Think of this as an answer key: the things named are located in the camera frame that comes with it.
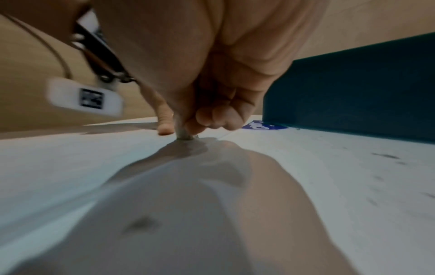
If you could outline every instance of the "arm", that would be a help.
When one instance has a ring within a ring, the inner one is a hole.
[[[0,9],[2,13],[70,44],[75,22],[89,5],[89,0],[6,0]]]

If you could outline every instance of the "purple sticker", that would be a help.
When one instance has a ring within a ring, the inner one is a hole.
[[[243,129],[251,129],[251,130],[281,130],[285,129],[287,127],[282,125],[272,125],[272,124],[266,124],[262,121],[253,121],[249,123],[248,125],[245,125],[242,127]]]

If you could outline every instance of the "white tag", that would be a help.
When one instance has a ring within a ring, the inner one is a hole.
[[[47,99],[58,107],[116,117],[122,116],[124,104],[116,92],[65,78],[48,80]]]

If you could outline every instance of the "black wire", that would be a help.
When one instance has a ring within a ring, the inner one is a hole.
[[[62,58],[62,56],[59,54],[58,51],[56,51],[47,41],[45,41],[42,37],[40,37],[38,34],[36,34],[34,31],[32,31],[31,29],[29,29],[28,27],[26,27],[23,23],[19,22],[17,19],[7,15],[7,14],[2,14],[5,18],[7,18],[9,21],[11,21],[12,23],[14,23],[15,25],[19,26],[20,28],[22,28],[23,30],[25,30],[28,34],[30,34],[31,36],[33,36],[36,40],[38,40],[43,46],[45,46],[53,55],[54,57],[57,59],[57,61],[60,63],[60,65],[63,68],[63,74],[65,76],[65,78],[68,79],[72,79],[73,78],[73,74],[71,73],[71,69],[68,66],[67,62],[65,61],[65,59]]]

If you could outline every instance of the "wood panel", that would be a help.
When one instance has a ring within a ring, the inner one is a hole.
[[[333,0],[299,58],[435,31],[433,0]],[[43,35],[66,59],[75,80],[93,84],[80,53]],[[62,76],[51,53],[27,33],[0,17],[0,131],[99,123],[108,117],[56,108],[45,99],[49,77]],[[135,84],[123,84],[122,119],[153,116]]]

